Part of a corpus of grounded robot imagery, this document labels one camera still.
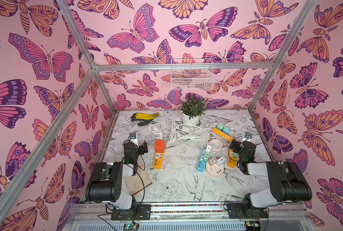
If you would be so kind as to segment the orange cube socket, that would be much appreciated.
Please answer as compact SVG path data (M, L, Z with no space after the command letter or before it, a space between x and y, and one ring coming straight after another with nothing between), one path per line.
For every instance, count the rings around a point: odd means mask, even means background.
M156 153L165 153L166 144L163 140L155 140L154 149Z

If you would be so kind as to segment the white USB charger plug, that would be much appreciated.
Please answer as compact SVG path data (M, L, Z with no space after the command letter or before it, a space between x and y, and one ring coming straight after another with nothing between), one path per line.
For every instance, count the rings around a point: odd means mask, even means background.
M207 147L206 147L206 154L209 154L211 152L211 148L212 148L211 145L207 145Z

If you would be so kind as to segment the green USB charger plug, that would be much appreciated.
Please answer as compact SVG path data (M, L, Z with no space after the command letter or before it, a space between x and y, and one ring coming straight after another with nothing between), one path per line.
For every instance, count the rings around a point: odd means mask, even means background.
M209 159L209 154L205 153L205 154L203 155L203 161L204 161L204 162L207 162L208 159Z

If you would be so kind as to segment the blue power strip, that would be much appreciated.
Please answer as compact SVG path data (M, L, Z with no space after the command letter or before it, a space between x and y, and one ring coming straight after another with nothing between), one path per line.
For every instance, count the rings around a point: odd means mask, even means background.
M204 162L203 161L203 155L206 153L206 148L203 149L201 155L200 155L200 158L197 162L197 165L196 165L196 170L198 172L204 172L205 168L206 168L206 164L207 162Z

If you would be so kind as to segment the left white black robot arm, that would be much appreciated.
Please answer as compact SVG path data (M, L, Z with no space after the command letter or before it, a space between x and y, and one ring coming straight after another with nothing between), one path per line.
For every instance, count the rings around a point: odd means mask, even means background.
M130 140L123 143L124 159L106 163L99 162L94 166L85 191L87 202L111 204L114 212L135 212L137 201L130 193L125 178L138 173L138 158L148 152L147 142L137 146Z

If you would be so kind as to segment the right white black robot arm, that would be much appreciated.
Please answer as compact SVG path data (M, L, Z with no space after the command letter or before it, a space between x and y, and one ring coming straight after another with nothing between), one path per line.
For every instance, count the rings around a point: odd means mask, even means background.
M282 203L307 202L312 199L312 190L296 163L255 162L256 147L252 142L236 140L229 146L229 159L236 162L244 175L267 177L269 181L267 189L245 195L244 211L257 211Z

